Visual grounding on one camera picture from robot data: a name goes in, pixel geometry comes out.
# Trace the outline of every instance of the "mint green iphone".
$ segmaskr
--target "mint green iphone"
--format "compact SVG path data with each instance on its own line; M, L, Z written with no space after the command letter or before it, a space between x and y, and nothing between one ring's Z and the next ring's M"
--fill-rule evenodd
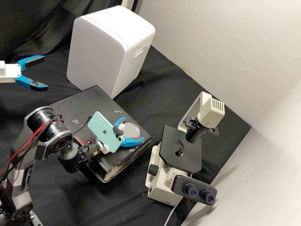
M117 135L113 131L113 125L98 111L90 119L88 127L112 153L115 153L124 141L124 136Z

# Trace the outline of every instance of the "white mini fridge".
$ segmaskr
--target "white mini fridge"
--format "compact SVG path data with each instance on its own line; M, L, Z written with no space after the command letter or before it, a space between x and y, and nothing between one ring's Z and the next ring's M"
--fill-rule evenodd
M138 76L154 35L153 25L122 6L76 18L68 80L81 90L98 85L114 98Z

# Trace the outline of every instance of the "white wall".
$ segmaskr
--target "white wall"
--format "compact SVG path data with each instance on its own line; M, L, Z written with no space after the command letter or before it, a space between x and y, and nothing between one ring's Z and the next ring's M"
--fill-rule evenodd
M153 46L254 125L301 72L301 1L140 0Z
M182 226L300 225L301 81L252 128Z

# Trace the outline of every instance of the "black tray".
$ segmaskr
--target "black tray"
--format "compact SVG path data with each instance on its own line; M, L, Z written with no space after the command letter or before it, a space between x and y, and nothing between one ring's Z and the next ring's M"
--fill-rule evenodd
M112 125L120 117L126 117L126 122L134 123L139 127L140 136L144 137L143 142L139 146L120 147L115 153L108 153L99 157L105 158L113 166L110 173L107 174L98 163L91 162L87 164L87 167L102 182L110 181L151 145L151 136L98 86L93 86L61 99L50 104L50 106L57 114L63 114L64 123L71 131L75 132L82 128L76 135L84 142L96 138L88 126L84 126L88 117L93 116L96 111L99 111Z

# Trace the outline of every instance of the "black fabric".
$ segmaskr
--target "black fabric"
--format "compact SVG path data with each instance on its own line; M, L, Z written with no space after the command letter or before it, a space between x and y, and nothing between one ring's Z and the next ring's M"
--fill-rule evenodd
M55 52L24 75L49 85L37 93L19 85L0 84L0 166L22 130L23 118L37 107L78 92L68 82L68 51ZM164 124L176 127L197 95L204 90L178 66L153 47L138 78L115 101L159 143ZM250 126L229 108L219 124L220 136L203 137L203 169L195 178L210 183ZM88 179L81 172L67 173L56 157L38 161L30 194L34 210L44 225L163 225L171 207L148 199L145 178L150 150L144 152L109 183ZM194 203L183 199L169 225L180 225Z
M76 17L121 3L122 0L2 0L0 60L67 50Z

